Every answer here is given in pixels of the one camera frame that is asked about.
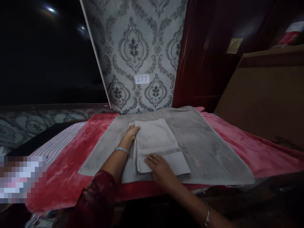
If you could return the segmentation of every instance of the red blanket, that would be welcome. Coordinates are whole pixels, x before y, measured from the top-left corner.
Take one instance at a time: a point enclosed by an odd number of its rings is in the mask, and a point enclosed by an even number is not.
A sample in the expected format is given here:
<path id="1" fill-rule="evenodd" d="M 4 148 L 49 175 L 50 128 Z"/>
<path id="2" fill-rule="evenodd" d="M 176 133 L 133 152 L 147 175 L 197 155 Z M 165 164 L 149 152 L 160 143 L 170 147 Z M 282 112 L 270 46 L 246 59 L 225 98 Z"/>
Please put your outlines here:
<path id="1" fill-rule="evenodd" d="M 304 153 L 276 145 L 228 124 L 222 119 L 202 112 L 208 123 L 247 163 L 255 178 L 275 176 L 304 170 Z M 74 139 L 66 145 L 47 169 L 46 188 L 39 197 L 32 194 L 26 206 L 31 212 L 73 207 L 82 188 L 92 177 L 78 174 L 102 134 L 118 114 L 97 114 L 90 118 Z M 206 185 L 186 185 L 190 190 Z M 117 188 L 116 201 L 124 201 L 163 194 L 153 181 L 121 184 Z"/>

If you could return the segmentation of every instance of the gray towel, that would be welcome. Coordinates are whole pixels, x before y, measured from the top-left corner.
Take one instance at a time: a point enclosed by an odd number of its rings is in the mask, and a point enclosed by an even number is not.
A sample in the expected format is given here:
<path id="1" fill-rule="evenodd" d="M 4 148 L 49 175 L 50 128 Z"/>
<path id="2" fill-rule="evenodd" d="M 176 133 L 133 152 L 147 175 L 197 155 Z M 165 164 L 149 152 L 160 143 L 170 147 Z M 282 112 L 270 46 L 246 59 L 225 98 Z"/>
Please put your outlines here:
<path id="1" fill-rule="evenodd" d="M 175 175 L 188 174 L 190 169 L 177 141 L 165 119 L 154 121 L 135 121 L 141 127 L 135 137 L 133 166 L 134 173 L 150 173 L 152 170 L 144 162 L 149 154 L 161 155 L 171 166 Z"/>
<path id="2" fill-rule="evenodd" d="M 191 170 L 180 175 L 183 183 L 208 185 L 240 185 L 254 183 L 246 163 L 193 107 L 165 108 L 143 114 L 117 116 L 97 142 L 78 173 L 94 176 L 119 144 L 129 123 L 164 118 Z M 152 181 L 151 173 L 136 175 L 133 171 L 134 144 L 125 165 L 122 182 Z"/>

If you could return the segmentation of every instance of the patterned wallpaper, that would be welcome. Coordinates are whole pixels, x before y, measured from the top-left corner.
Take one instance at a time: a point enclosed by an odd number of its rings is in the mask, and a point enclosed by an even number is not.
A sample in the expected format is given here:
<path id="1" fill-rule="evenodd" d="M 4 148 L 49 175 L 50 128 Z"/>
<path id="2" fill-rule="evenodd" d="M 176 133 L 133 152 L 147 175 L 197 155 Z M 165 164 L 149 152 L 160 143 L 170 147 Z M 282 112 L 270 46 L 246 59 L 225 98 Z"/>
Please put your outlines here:
<path id="1" fill-rule="evenodd" d="M 16 148 L 55 123 L 96 113 L 171 107 L 187 0 L 83 0 L 111 110 L 0 113 L 0 146 Z M 149 84 L 134 76 L 150 74 Z"/>

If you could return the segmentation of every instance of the hand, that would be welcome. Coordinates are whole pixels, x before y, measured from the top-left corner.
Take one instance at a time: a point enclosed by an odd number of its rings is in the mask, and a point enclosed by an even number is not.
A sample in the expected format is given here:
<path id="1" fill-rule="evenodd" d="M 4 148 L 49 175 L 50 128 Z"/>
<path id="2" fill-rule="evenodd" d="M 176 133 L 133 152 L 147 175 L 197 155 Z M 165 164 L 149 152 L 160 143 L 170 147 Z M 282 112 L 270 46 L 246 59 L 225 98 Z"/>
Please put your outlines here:
<path id="1" fill-rule="evenodd" d="M 128 139 L 131 139 L 132 141 L 135 139 L 135 135 L 138 132 L 140 127 L 135 127 L 135 125 L 131 125 L 125 135 Z"/>
<path id="2" fill-rule="evenodd" d="M 162 156 L 151 154 L 145 163 L 152 169 L 155 182 L 168 194 L 173 194 L 183 186 Z"/>

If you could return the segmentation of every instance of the silver bracelet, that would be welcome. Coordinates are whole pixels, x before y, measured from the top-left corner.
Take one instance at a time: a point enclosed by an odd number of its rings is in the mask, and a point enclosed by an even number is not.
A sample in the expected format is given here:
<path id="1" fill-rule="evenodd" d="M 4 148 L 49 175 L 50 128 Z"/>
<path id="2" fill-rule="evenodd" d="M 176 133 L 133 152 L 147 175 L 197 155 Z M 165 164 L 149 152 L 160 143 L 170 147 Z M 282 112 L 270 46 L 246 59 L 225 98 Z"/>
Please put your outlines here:
<path id="1" fill-rule="evenodd" d="M 113 150 L 113 152 L 116 151 L 116 150 L 122 150 L 123 152 L 126 152 L 127 155 L 129 155 L 129 150 L 127 150 L 127 149 L 125 149 L 123 147 L 115 147 L 114 150 Z"/>
<path id="2" fill-rule="evenodd" d="M 206 219 L 206 221 L 205 221 L 205 226 L 208 227 L 208 225 L 209 225 L 209 220 L 210 220 L 210 211 L 209 211 L 208 203 L 207 203 L 206 201 L 204 201 L 204 202 L 205 202 L 205 204 L 206 204 L 206 206 L 207 206 L 207 211 L 208 211 L 208 213 L 207 213 L 207 219 Z"/>

